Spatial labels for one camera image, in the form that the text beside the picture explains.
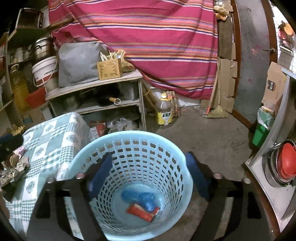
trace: checkered tablecloth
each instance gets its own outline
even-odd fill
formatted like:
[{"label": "checkered tablecloth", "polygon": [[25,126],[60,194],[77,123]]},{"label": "checkered tablecloth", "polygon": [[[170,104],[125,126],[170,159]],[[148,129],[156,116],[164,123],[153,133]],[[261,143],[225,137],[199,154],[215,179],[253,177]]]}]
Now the checkered tablecloth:
[{"label": "checkered tablecloth", "polygon": [[37,198],[48,177],[64,179],[69,163],[89,143],[89,127],[77,113],[61,115],[24,133],[24,156],[30,168],[19,180],[12,202],[6,201],[10,223],[26,237]]}]

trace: floor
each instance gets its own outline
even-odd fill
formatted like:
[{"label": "floor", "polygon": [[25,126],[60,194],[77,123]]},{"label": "floor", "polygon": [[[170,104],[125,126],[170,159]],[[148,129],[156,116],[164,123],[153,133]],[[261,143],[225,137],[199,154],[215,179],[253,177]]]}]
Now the floor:
[{"label": "floor", "polygon": [[[226,119],[207,119],[199,116],[194,107],[187,107],[182,110],[181,117],[166,129],[159,129],[154,117],[148,116],[147,130],[169,139],[183,152],[192,151],[212,172],[219,172],[225,178],[237,181],[244,177],[242,164],[252,153],[249,148],[249,130],[232,115]],[[207,202],[194,189],[181,219],[169,231],[151,240],[190,240],[206,207]],[[229,198],[216,238],[224,235],[230,209]]]}]

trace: light blue plastic basket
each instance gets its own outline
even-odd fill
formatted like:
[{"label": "light blue plastic basket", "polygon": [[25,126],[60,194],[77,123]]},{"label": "light blue plastic basket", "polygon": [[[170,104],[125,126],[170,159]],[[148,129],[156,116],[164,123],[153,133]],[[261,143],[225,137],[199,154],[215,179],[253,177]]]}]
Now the light blue plastic basket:
[{"label": "light blue plastic basket", "polygon": [[[85,146],[71,162],[67,179],[100,162],[106,152],[112,154],[113,167],[90,205],[107,239],[140,241],[169,230],[183,215],[192,194],[193,181],[182,151],[150,132],[116,132]],[[153,222],[126,213],[129,204],[121,200],[126,189],[155,194],[160,212]]]}]

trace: striped pink blanket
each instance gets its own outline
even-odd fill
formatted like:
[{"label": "striped pink blanket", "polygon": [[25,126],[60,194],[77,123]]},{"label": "striped pink blanket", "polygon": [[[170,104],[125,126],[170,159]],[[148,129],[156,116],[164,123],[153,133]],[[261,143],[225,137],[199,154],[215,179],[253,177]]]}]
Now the striped pink blanket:
[{"label": "striped pink blanket", "polygon": [[49,20],[75,21],[52,33],[56,44],[99,40],[124,49],[145,80],[208,99],[217,68],[213,0],[51,0]]}]

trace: gray cloth bag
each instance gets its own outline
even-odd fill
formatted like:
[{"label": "gray cloth bag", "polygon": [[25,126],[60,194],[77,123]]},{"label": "gray cloth bag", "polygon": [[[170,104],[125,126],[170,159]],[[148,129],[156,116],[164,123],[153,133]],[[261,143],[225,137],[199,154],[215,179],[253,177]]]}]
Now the gray cloth bag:
[{"label": "gray cloth bag", "polygon": [[97,41],[63,44],[59,49],[59,87],[98,80],[100,52],[108,55],[107,46]]}]

